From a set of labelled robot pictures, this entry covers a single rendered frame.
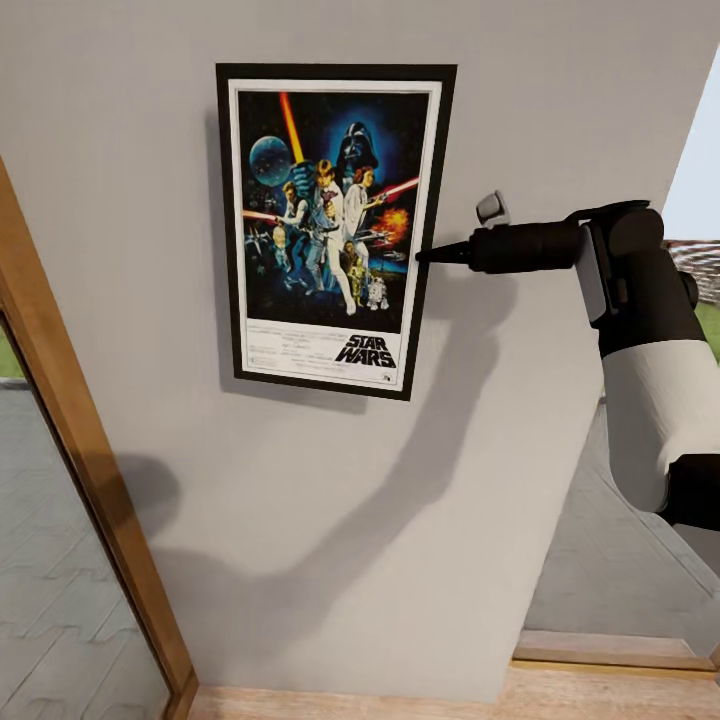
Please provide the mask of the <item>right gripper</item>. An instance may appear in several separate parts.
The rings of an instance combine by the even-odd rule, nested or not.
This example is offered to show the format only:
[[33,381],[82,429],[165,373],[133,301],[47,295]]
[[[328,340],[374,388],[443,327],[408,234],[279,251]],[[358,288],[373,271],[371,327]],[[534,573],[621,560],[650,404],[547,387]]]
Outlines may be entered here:
[[468,264],[485,275],[535,272],[540,258],[540,224],[478,228],[469,241],[418,252],[416,261]]

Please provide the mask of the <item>poster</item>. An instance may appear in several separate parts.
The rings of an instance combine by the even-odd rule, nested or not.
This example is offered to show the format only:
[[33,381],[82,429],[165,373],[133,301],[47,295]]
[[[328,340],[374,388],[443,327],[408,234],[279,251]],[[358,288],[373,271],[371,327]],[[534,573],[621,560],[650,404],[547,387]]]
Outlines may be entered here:
[[410,402],[457,69],[216,64],[235,379]]

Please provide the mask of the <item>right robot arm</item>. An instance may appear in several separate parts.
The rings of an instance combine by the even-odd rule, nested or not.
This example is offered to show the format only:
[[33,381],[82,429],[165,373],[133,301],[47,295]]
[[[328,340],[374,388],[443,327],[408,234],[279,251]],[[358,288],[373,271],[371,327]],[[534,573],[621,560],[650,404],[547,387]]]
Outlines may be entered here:
[[469,241],[416,261],[485,275],[575,266],[598,346],[610,470],[634,508],[655,512],[720,578],[720,369],[694,310],[694,278],[660,248],[649,200],[512,225],[502,192],[476,206]]

